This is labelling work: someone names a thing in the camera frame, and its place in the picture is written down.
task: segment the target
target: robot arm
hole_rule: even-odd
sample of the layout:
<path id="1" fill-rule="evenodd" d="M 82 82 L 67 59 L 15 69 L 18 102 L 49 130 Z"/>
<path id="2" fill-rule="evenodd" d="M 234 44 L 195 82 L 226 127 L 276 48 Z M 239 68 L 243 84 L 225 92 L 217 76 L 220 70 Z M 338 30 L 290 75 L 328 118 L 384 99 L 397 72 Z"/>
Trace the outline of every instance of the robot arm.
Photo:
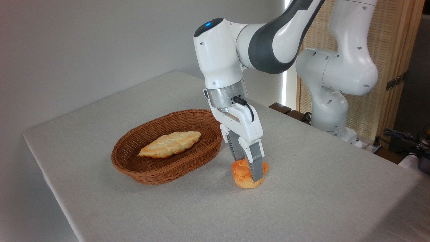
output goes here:
<path id="1" fill-rule="evenodd" d="M 213 19 L 194 33 L 205 96 L 233 157 L 247 158 L 254 181 L 263 177 L 263 130 L 256 110 L 245 101 L 242 71 L 255 68 L 276 74 L 288 69 L 323 1 L 293 0 L 280 17 L 267 24 Z"/>
<path id="2" fill-rule="evenodd" d="M 336 0 L 329 30 L 338 43 L 337 52 L 305 49 L 296 70 L 312 100 L 312 126 L 356 143 L 356 132 L 346 127 L 348 103 L 342 93 L 365 95 L 378 80 L 369 56 L 367 33 L 377 0 Z"/>

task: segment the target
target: bread roll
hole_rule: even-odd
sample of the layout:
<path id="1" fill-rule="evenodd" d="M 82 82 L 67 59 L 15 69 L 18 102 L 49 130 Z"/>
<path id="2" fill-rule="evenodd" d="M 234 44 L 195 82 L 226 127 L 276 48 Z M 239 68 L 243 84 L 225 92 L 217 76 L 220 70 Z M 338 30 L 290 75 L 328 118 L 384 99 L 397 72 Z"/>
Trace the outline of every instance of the bread roll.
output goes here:
<path id="1" fill-rule="evenodd" d="M 169 158 L 173 154 L 181 154 L 191 148 L 200 138 L 197 131 L 174 132 L 163 135 L 140 150 L 138 156 L 147 156 L 155 159 Z"/>
<path id="2" fill-rule="evenodd" d="M 266 175 L 268 169 L 269 165 L 266 162 L 263 162 L 263 178 L 254 182 L 252 180 L 251 171 L 249 170 L 248 160 L 246 158 L 236 161 L 231 165 L 234 181 L 236 182 L 236 185 L 241 188 L 258 187 L 261 183 L 263 183 L 264 176 Z"/>

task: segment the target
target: wicker basket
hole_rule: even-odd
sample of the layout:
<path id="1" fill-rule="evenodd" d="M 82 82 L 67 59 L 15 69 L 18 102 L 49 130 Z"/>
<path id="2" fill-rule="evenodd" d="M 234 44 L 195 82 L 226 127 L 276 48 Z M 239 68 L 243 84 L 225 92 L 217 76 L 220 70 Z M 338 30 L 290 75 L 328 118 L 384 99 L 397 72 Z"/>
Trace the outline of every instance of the wicker basket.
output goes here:
<path id="1" fill-rule="evenodd" d="M 121 173 L 144 184 L 176 180 L 203 166 L 219 152 L 220 123 L 210 110 L 188 109 L 173 112 L 142 124 L 126 133 L 114 146 L 112 164 Z M 199 131 L 201 137 L 191 149 L 166 159 L 139 157 L 141 148 L 158 137 L 176 131 Z"/>

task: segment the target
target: black cable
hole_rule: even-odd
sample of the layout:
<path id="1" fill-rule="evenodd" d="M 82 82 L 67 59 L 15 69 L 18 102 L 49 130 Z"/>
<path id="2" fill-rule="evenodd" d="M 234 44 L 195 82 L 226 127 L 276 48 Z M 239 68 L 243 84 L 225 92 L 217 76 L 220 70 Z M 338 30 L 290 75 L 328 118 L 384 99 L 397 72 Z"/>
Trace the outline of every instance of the black cable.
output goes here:
<path id="1" fill-rule="evenodd" d="M 304 113 L 303 119 L 301 121 L 302 122 L 307 121 L 308 123 L 310 123 L 311 119 L 312 119 L 312 113 L 311 112 L 306 112 L 306 113 Z"/>
<path id="2" fill-rule="evenodd" d="M 405 151 L 409 151 L 410 153 L 414 153 L 414 154 L 416 154 L 416 155 L 421 155 L 421 156 L 424 156 L 425 158 L 427 158 L 427 159 L 430 159 L 430 157 L 428 156 L 428 154 L 427 153 L 425 153 L 425 152 L 422 152 L 422 150 L 421 149 L 410 149 L 410 148 L 406 148 L 406 147 L 403 147 L 403 146 L 399 146 L 399 145 L 397 145 L 397 144 L 394 144 L 394 143 L 392 143 L 392 142 L 390 142 L 390 141 L 388 141 L 388 140 L 384 140 L 384 139 L 382 139 L 381 137 L 379 137 L 379 136 L 376 136 L 379 140 L 382 140 L 382 141 L 384 141 L 385 143 L 387 143 L 387 144 L 390 144 L 390 145 L 393 145 L 393 146 L 395 146 L 395 147 L 397 147 L 397 148 L 399 148 L 399 149 L 403 149 L 403 150 L 405 150 Z"/>
<path id="3" fill-rule="evenodd" d="M 245 105 L 249 108 L 249 111 L 251 112 L 251 122 L 254 122 L 254 112 L 252 112 L 251 107 L 248 105 L 247 101 L 241 99 L 240 97 L 236 96 L 233 98 L 233 100 L 237 103 L 240 103 L 242 105 Z"/>
<path id="4" fill-rule="evenodd" d="M 425 146 L 427 148 L 430 148 L 430 144 L 426 144 L 423 141 L 420 141 L 419 144 L 422 145 L 422 146 Z"/>
<path id="5" fill-rule="evenodd" d="M 412 149 L 412 150 L 417 150 L 417 151 L 420 151 L 420 149 L 418 148 L 418 147 L 416 147 L 416 146 L 413 146 L 413 147 L 407 147 L 408 149 Z M 409 151 L 407 151 L 407 150 L 399 150 L 399 151 L 396 151 L 395 153 L 396 154 L 401 154 L 401 153 L 404 153 L 404 152 L 409 152 Z"/>
<path id="6" fill-rule="evenodd" d="M 417 133 L 417 140 L 430 140 L 430 136 L 426 133 Z"/>
<path id="7" fill-rule="evenodd" d="M 405 142 L 411 143 L 413 145 L 417 145 L 417 143 L 419 142 L 410 133 L 407 133 L 407 132 L 398 132 L 396 130 L 384 129 L 382 134 L 384 137 L 399 138 L 399 139 L 401 139 Z"/>

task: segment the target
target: black cable bundle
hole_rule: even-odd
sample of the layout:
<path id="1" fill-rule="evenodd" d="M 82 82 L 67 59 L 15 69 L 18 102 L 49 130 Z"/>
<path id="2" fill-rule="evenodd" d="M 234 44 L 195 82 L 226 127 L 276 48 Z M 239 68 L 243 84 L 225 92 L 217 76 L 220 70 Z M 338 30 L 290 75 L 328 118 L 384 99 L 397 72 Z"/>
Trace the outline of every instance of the black cable bundle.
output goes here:
<path id="1" fill-rule="evenodd" d="M 233 99 L 235 102 L 237 102 L 237 103 L 240 103 L 240 104 L 242 104 L 242 105 L 244 105 L 244 106 L 247 106 L 248 107 L 248 109 L 249 109 L 249 111 L 251 112 L 251 122 L 254 122 L 254 112 L 252 112 L 252 109 L 251 109 L 251 107 L 249 106 L 249 104 L 247 103 L 247 101 L 245 101 L 245 100 L 243 100 L 243 99 L 241 99 L 240 97 L 238 97 L 238 96 L 236 96 L 236 97 L 234 97 L 234 99 Z"/>
<path id="2" fill-rule="evenodd" d="M 312 120 L 312 113 L 311 112 L 306 112 L 306 113 L 304 113 L 304 115 L 303 115 L 303 118 L 302 118 L 302 122 L 308 122 L 308 123 L 310 123 L 310 121 Z"/>
<path id="3" fill-rule="evenodd" d="M 409 152 L 409 155 L 415 155 L 418 158 L 425 157 L 427 159 L 430 159 L 430 136 L 426 134 L 425 128 L 424 133 L 418 133 L 416 138 L 413 137 L 410 133 L 398 132 L 396 130 L 391 129 L 384 129 L 382 136 L 393 137 L 395 140 L 402 140 L 408 144 L 411 144 L 411 147 L 404 147 L 395 144 L 393 142 L 381 138 L 380 136 L 375 137 L 375 142 L 378 143 L 380 140 L 382 140 L 385 143 L 400 149 L 401 152 Z"/>

